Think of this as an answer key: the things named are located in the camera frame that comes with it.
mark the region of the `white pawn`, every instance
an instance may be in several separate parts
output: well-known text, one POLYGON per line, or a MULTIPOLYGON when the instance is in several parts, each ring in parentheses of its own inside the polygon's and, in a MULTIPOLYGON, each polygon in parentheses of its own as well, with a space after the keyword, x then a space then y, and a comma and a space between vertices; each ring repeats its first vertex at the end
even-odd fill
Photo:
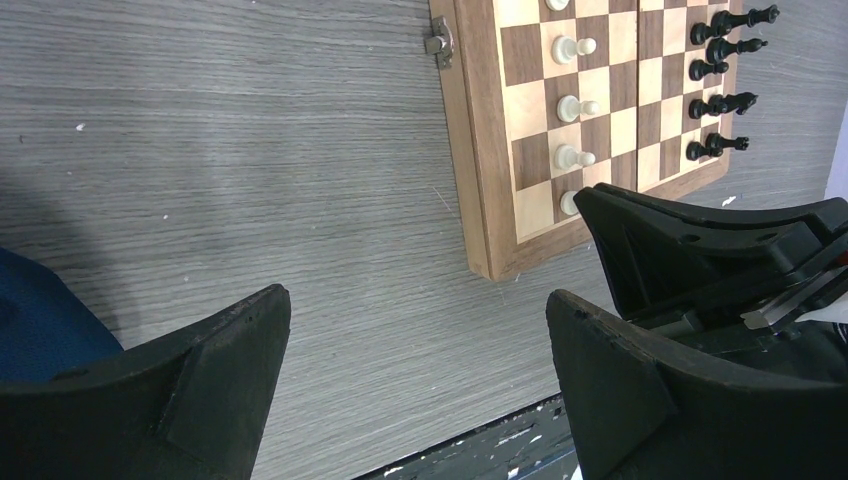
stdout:
POLYGON ((557 37, 551 48, 551 55, 558 64, 565 65, 578 55, 589 55, 597 49, 598 42, 594 38, 584 38, 575 42, 571 37, 557 37))
POLYGON ((577 204, 574 203, 575 195, 577 195, 577 192, 566 192, 559 200, 559 208, 562 209, 562 213, 569 216, 580 213, 580 210, 577 209, 577 204))
POLYGON ((548 8, 555 12, 560 12, 565 10, 565 7, 568 6, 569 0, 548 0, 548 8))
POLYGON ((580 165, 588 167, 595 164, 595 154, 589 152, 578 152, 571 145, 562 145, 557 148, 556 165, 560 170, 568 170, 569 168, 580 165))
POLYGON ((592 100, 581 102, 574 95, 562 97, 557 104, 557 116, 563 122, 573 122, 580 114, 597 115, 600 111, 601 105, 598 102, 592 100))

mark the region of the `black pawn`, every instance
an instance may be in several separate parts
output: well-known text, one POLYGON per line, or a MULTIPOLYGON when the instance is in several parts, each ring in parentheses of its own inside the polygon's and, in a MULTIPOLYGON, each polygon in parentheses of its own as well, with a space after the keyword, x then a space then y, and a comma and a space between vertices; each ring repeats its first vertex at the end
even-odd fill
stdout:
POLYGON ((731 43, 723 38, 710 40, 707 46, 707 61, 710 63, 723 62, 724 59, 733 54, 753 53, 768 46, 768 42, 753 38, 739 43, 731 43))
POLYGON ((693 162, 701 157, 718 158, 722 155, 724 155, 722 149, 705 147, 698 142, 692 142, 686 146, 686 158, 693 162))
POLYGON ((710 97, 709 104, 715 109, 723 110, 722 113, 736 111, 737 115, 745 115, 748 109, 757 104, 757 95, 751 92, 744 92, 738 95, 713 95, 710 97))
POLYGON ((718 23, 716 25, 707 25, 706 23, 696 23, 692 27, 692 32, 689 34, 689 40, 692 45, 703 45, 711 38, 723 37, 733 30, 729 25, 718 23))
POLYGON ((748 137, 738 137, 730 140, 721 136, 720 133, 711 133, 707 135, 707 148, 710 150, 721 150, 724 148, 732 148, 734 150, 748 150, 750 139, 748 137))
POLYGON ((703 117, 704 115, 709 115, 711 117, 717 117, 717 116, 719 116, 723 113, 727 113, 729 111, 729 110, 726 109, 727 107, 723 103, 719 103, 719 102, 713 103, 712 102, 713 98, 715 98, 715 96, 710 99, 710 103, 707 103, 707 102, 701 100, 700 98, 698 98, 696 100, 692 100, 692 103, 689 104, 689 117, 692 118, 693 120, 697 120, 697 119, 703 117))
POLYGON ((697 82, 710 74, 721 75, 722 73, 727 73, 729 69, 730 65, 727 62, 712 65, 703 60, 695 60, 689 65, 689 78, 693 82, 697 82))
POLYGON ((713 15, 710 26, 712 28, 717 28, 718 26, 723 25, 724 28, 730 27, 730 30, 733 30, 736 27, 741 27, 742 25, 753 27, 754 25, 764 22, 774 23, 779 15, 780 10, 777 9, 777 5, 772 5, 765 10, 752 8, 745 15, 734 15, 727 10, 724 10, 713 15))

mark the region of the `chessboard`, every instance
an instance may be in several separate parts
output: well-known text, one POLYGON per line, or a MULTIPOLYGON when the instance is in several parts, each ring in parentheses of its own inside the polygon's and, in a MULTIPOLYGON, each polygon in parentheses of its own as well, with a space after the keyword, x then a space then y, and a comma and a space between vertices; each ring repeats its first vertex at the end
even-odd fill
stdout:
MULTIPOLYGON (((686 158, 691 141, 730 137, 732 115, 688 115, 692 99, 735 91, 735 58, 723 75, 694 82, 689 65, 706 45, 689 32, 741 0, 430 0, 453 39, 442 91, 471 269, 514 276, 591 237, 569 203, 574 192, 609 183, 676 199, 722 177, 720 158, 686 158), (591 38, 597 48, 561 64, 554 41, 591 38), (597 102, 570 122, 565 96, 597 102), (565 169, 560 147, 594 162, 565 169)), ((738 39, 734 32, 729 40, 738 39)))

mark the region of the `metal bracket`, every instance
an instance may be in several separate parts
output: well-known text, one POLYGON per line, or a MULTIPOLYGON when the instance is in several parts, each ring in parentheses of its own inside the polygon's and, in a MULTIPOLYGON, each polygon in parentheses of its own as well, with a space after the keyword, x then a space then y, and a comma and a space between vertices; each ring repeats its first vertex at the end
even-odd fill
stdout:
POLYGON ((424 50, 428 55, 436 56, 439 70, 445 70, 451 67, 453 49, 453 34, 448 27, 447 19, 445 17, 434 18, 433 36, 424 40, 424 50))

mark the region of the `gray wooden surface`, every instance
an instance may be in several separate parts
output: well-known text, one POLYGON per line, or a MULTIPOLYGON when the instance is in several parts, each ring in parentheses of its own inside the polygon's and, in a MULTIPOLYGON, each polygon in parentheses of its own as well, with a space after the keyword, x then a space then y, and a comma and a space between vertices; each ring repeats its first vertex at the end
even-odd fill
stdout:
MULTIPOLYGON (((741 62, 753 146, 693 202, 822 197, 848 5, 784 3, 741 62)), ((291 290, 254 478, 350 477, 549 395, 547 295, 610 306, 588 245, 517 281, 469 273, 428 17, 426 0, 0 4, 0 245, 56 269, 125 347, 291 290)))

